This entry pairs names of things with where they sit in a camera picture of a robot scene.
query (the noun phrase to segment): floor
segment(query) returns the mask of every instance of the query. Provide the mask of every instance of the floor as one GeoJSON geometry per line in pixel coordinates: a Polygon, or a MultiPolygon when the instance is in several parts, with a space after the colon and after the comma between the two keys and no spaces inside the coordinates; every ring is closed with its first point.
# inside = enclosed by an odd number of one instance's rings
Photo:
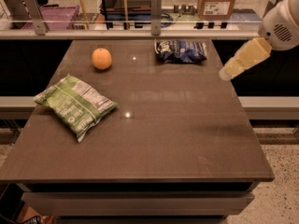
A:
{"type": "MultiPolygon", "coordinates": [[[[68,4],[78,0],[65,0],[68,4]]],[[[262,17],[268,0],[236,0],[237,8],[252,8],[262,17]]],[[[163,0],[173,4],[196,5],[197,0],[163,0]]],[[[227,218],[228,224],[297,224],[299,223],[299,141],[294,127],[255,126],[263,152],[273,168],[276,179],[262,183],[254,191],[254,201],[238,216],[227,218]]],[[[2,130],[0,167],[13,144],[8,143],[10,130],[2,130]]]]}

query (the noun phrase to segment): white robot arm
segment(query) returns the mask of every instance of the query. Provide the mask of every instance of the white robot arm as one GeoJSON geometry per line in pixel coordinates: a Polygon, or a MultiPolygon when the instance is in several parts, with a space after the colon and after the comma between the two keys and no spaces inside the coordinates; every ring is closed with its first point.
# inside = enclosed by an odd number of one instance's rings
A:
{"type": "Polygon", "coordinates": [[[220,70],[229,81],[269,58],[271,50],[287,50],[299,45],[299,0],[283,0],[263,18],[261,37],[245,43],[220,70]]]}

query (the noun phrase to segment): snack bag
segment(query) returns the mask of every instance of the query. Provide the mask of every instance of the snack bag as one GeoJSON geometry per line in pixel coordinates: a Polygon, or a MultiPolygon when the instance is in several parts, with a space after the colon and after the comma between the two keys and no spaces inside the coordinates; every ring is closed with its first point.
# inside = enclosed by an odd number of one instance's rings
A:
{"type": "Polygon", "coordinates": [[[184,40],[161,41],[156,53],[165,63],[200,63],[206,60],[206,43],[184,40]]]}
{"type": "Polygon", "coordinates": [[[34,101],[52,108],[76,134],[79,142],[92,126],[118,105],[72,76],[42,91],[34,97],[34,101]]]}

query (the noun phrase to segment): orange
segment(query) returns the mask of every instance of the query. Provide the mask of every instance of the orange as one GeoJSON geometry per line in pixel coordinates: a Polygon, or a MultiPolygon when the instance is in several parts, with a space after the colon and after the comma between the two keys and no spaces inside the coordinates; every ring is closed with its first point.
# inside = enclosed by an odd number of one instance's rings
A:
{"type": "Polygon", "coordinates": [[[92,62],[94,67],[106,70],[112,65],[112,57],[107,49],[95,49],[93,51],[92,62]]]}

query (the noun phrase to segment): counter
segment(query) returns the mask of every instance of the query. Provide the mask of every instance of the counter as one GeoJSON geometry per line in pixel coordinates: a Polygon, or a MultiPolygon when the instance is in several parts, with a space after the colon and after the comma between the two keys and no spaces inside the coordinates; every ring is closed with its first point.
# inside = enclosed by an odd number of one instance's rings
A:
{"type": "Polygon", "coordinates": [[[50,84],[70,74],[118,108],[82,143],[36,106],[0,170],[43,215],[217,216],[240,213],[260,182],[274,179],[209,39],[208,60],[162,63],[149,40],[73,41],[50,84]],[[106,48],[113,64],[91,63],[106,48]]]}

